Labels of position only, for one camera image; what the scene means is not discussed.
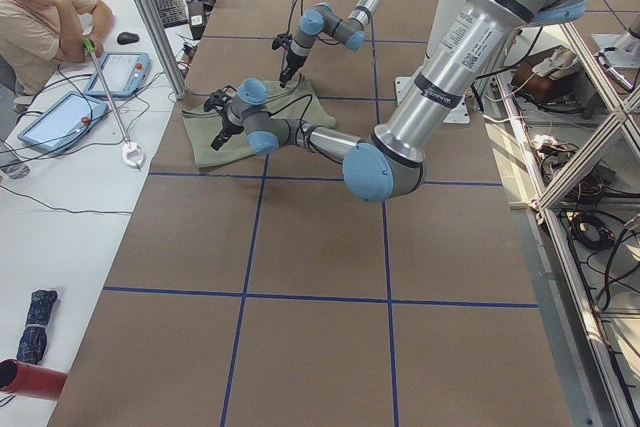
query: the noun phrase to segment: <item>keyboard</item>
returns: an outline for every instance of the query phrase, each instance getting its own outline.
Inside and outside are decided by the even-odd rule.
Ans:
[[[165,28],[189,22],[182,0],[153,0],[153,3],[158,9],[160,20]]]

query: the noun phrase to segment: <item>green cloth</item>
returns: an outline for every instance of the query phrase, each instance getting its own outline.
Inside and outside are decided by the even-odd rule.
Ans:
[[[302,77],[296,85],[284,89],[276,81],[266,81],[264,84],[267,86],[268,97],[266,105],[267,110],[270,112],[277,111],[287,103],[303,95],[311,94],[311,103],[304,114],[304,120],[321,127],[335,127],[336,119],[327,114],[322,108],[318,101],[318,96],[306,78]],[[284,111],[274,115],[273,118],[299,119],[308,102],[308,97],[301,99]],[[214,167],[254,155],[249,147],[245,133],[231,137],[219,151],[213,150],[211,142],[222,130],[222,120],[214,111],[204,112],[203,105],[199,105],[192,110],[182,111],[182,120],[193,147],[196,167]]]

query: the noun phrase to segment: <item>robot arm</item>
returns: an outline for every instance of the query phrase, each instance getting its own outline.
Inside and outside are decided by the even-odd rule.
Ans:
[[[280,73],[280,86],[284,87],[302,68],[318,35],[324,32],[351,50],[359,50],[365,40],[364,28],[383,0],[359,0],[347,19],[341,19],[322,2],[307,10],[300,20],[296,34],[279,34],[273,41],[273,49],[283,47],[286,51],[285,68]]]
[[[246,80],[227,112],[246,130],[256,154],[294,144],[342,160],[344,180],[356,197],[382,202],[417,189],[425,175],[423,148],[497,49],[526,25],[575,20],[586,0],[466,0],[434,55],[415,76],[388,122],[360,139],[300,119],[273,120],[266,88]]]

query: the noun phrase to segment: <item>man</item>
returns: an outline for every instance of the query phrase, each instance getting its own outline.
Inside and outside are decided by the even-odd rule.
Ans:
[[[93,16],[84,36],[79,14]],[[101,0],[0,0],[0,55],[13,67],[27,95],[36,94],[62,61],[84,62],[83,38],[97,55],[113,25],[111,9]]]

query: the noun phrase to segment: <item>black mouse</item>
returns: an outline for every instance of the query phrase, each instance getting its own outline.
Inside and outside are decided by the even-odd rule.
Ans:
[[[120,45],[133,44],[140,40],[140,36],[138,34],[134,34],[133,32],[120,32],[118,34],[118,38],[116,41]]]

